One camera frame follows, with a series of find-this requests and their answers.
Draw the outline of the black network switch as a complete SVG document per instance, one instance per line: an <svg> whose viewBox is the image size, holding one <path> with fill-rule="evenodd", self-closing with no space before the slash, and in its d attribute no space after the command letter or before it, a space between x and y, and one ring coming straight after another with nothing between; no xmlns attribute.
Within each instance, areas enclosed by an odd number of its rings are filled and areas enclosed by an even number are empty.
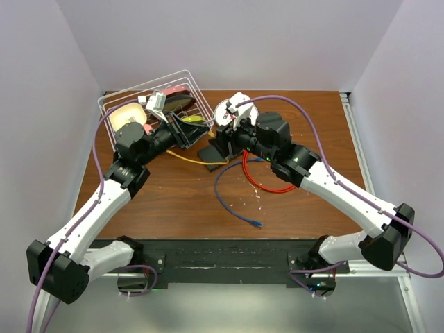
<svg viewBox="0 0 444 333"><path fill-rule="evenodd" d="M227 157L221 156L214 146L208 145L197 151L197 155L202 162L215 163L215 162L231 162L238 158L243 153L241 148L233 147Z"/></svg>

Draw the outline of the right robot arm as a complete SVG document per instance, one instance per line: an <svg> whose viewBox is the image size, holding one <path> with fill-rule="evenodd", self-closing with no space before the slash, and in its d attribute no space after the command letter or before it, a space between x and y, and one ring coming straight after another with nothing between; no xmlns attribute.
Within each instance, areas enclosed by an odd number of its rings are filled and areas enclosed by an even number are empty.
<svg viewBox="0 0 444 333"><path fill-rule="evenodd" d="M340 237L322 236L309 252L309 265L319 273L333 264L364 259L389 271L411 238L414 210L395 206L363 190L329 167L306 146L292 142L289 124L276 112L234 120L209 140L222 157L241 148L267 161L281 180L317 195L361 227L361 232Z"/></svg>

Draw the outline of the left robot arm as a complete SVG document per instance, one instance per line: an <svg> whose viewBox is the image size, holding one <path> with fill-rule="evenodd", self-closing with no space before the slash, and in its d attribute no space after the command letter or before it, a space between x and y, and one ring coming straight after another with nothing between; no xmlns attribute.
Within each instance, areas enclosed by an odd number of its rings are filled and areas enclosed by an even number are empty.
<svg viewBox="0 0 444 333"><path fill-rule="evenodd" d="M130 122L114 135L113 163L100 175L99 187L71 220L46 242L34 241L26 250L32 284L71 304L88 284L118 268L138 271L144 263L143 246L129 237L88 252L108 221L144 186L146 165L174 146L187 149L210 131L203 123L184 121L174 113L150 132Z"/></svg>

